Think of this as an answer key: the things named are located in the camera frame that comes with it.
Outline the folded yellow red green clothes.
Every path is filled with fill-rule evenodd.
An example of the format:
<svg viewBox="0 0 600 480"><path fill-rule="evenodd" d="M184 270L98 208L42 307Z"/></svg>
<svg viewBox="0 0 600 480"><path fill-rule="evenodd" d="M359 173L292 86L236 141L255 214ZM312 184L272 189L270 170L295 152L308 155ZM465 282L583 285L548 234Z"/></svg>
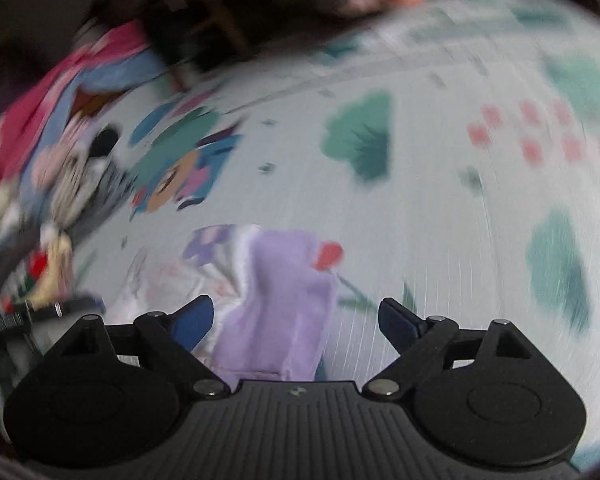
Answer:
<svg viewBox="0 0 600 480"><path fill-rule="evenodd" d="M0 307L24 301L35 309L73 292L73 244L12 200L0 221Z"/></svg>

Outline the grey folded garment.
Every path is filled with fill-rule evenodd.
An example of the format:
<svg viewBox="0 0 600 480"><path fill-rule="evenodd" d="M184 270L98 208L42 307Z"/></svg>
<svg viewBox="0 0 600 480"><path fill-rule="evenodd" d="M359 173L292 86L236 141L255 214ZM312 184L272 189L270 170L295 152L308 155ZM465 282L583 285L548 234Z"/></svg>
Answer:
<svg viewBox="0 0 600 480"><path fill-rule="evenodd" d="M64 229L73 247L80 246L125 204L132 194L133 184L134 178L125 169L113 160L108 164L78 218Z"/></svg>

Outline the folded pink beige clothes stack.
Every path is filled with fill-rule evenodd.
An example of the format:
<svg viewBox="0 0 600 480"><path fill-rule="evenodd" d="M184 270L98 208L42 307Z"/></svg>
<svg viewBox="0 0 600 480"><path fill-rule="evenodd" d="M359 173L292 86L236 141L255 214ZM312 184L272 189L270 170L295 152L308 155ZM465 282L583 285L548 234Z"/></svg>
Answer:
<svg viewBox="0 0 600 480"><path fill-rule="evenodd" d="M91 119L73 117L60 139L34 158L32 209L60 228L76 222L109 165L107 155L92 153L96 134Z"/></svg>

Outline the wooden chair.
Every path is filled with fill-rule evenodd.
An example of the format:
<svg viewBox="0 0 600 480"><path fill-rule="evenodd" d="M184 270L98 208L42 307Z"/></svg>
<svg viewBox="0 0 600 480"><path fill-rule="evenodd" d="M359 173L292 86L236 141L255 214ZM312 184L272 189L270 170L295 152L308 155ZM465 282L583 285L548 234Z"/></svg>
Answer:
<svg viewBox="0 0 600 480"><path fill-rule="evenodd" d="M176 90L190 88L190 74L225 61L245 61L252 49L222 0L142 0L138 19Z"/></svg>

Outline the black sock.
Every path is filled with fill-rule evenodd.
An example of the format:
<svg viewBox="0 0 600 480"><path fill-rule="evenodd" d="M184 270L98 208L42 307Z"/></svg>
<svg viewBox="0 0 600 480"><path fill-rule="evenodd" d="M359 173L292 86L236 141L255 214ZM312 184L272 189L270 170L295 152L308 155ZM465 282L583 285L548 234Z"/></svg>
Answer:
<svg viewBox="0 0 600 480"><path fill-rule="evenodd" d="M107 126L94 136L88 149L88 158L108 157L118 143L120 134L117 128Z"/></svg>

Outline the white floral purple-trim pants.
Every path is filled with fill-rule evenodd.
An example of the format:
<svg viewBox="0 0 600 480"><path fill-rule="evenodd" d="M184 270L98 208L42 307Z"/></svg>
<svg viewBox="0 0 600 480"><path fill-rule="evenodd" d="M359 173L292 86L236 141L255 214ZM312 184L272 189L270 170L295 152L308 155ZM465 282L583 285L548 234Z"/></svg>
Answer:
<svg viewBox="0 0 600 480"><path fill-rule="evenodd" d="M302 230L217 224L194 232L179 257L135 256L109 324L150 311L173 313L199 296L212 320L189 318L185 348L230 387L242 379L310 382L337 303L342 247Z"/></svg>

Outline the pink and blue blanket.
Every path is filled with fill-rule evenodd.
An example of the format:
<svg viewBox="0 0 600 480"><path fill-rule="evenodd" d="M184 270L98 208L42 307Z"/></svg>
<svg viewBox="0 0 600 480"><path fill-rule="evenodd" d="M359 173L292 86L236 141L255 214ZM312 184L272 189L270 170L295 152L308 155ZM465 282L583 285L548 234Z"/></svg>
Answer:
<svg viewBox="0 0 600 480"><path fill-rule="evenodd" d="M128 90L165 72L137 22L77 48L0 115L0 180L23 170L52 115L66 117L79 88Z"/></svg>

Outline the cartoon animal play mat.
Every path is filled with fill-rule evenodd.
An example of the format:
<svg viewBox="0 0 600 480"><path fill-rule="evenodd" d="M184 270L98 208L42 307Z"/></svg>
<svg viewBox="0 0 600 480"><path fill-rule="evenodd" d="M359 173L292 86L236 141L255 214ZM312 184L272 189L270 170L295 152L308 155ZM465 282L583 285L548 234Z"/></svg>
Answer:
<svg viewBox="0 0 600 480"><path fill-rule="evenodd" d="M386 297L467 328L507 318L582 396L576 464L600 460L599 18L428 0L184 98L146 84L104 123L133 191L78 247L76 284L106 310L143 248L176 258L217 224L312 232L343 249L314 378L393 360Z"/></svg>

